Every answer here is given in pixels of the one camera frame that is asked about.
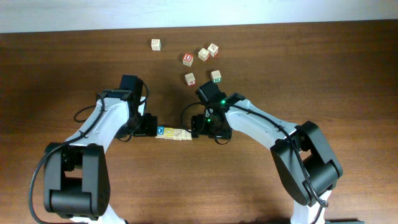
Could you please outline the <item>blue D wooden block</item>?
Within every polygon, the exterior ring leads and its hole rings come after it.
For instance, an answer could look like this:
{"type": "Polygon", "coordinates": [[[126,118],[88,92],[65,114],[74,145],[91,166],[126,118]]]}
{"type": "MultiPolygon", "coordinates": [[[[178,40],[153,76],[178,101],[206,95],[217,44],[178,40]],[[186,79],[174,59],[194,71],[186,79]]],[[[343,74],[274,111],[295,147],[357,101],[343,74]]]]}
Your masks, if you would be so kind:
{"type": "Polygon", "coordinates": [[[163,139],[164,138],[164,127],[163,126],[158,126],[157,127],[157,135],[156,138],[163,139]]]}

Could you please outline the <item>yellow O wooden block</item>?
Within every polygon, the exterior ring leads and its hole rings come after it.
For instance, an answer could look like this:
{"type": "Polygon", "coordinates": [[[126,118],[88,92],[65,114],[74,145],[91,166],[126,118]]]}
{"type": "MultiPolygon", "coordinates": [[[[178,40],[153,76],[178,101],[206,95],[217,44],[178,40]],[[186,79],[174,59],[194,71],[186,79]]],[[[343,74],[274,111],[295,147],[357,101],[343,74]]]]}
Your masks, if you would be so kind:
{"type": "Polygon", "coordinates": [[[174,138],[174,128],[164,128],[164,138],[173,139],[174,138]]]}

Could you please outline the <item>elephant picture wooden block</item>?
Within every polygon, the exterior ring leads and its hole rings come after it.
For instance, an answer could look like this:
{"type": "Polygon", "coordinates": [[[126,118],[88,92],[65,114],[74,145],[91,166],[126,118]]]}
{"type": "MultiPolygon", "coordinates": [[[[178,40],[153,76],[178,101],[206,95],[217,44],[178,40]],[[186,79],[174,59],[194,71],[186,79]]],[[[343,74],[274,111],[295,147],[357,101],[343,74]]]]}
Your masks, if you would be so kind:
{"type": "Polygon", "coordinates": [[[173,140],[182,140],[182,136],[183,136],[183,130],[182,129],[174,129],[173,130],[173,136],[172,139],[173,140]]]}

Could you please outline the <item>letter I wooden block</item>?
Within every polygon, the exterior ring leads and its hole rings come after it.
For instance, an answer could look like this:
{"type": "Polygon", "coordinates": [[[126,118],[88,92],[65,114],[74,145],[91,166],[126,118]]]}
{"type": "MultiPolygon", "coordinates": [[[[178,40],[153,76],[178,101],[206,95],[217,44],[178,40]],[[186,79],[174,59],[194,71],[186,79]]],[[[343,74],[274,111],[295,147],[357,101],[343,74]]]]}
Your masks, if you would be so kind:
{"type": "Polygon", "coordinates": [[[186,141],[190,141],[190,140],[192,140],[192,134],[189,131],[186,131],[183,129],[182,139],[186,140],[186,141]]]}

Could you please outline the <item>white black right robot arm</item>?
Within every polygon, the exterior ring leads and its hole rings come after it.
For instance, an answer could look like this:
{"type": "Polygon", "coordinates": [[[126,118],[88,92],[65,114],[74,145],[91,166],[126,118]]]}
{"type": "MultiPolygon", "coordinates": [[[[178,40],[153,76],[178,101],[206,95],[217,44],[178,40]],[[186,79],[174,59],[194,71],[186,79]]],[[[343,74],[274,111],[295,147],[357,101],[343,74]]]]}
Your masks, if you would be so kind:
{"type": "Polygon", "coordinates": [[[192,136],[227,144],[233,131],[246,134],[270,150],[280,181],[294,201],[291,223],[325,223],[328,198],[343,168],[321,129],[278,119],[243,95],[228,96],[212,81],[196,90],[202,114],[191,118],[192,136]]]}

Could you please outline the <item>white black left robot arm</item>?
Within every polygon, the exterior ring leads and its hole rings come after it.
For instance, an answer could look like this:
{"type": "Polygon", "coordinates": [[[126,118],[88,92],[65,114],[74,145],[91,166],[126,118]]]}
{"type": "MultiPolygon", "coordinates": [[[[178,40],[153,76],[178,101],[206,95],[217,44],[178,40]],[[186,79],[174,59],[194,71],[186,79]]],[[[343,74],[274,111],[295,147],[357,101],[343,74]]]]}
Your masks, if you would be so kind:
{"type": "Polygon", "coordinates": [[[74,223],[125,223],[109,204],[105,154],[113,141],[155,137],[157,117],[145,113],[147,85],[123,75],[118,88],[96,97],[92,114],[63,143],[51,142],[39,162],[44,168],[44,208],[74,223]]]}

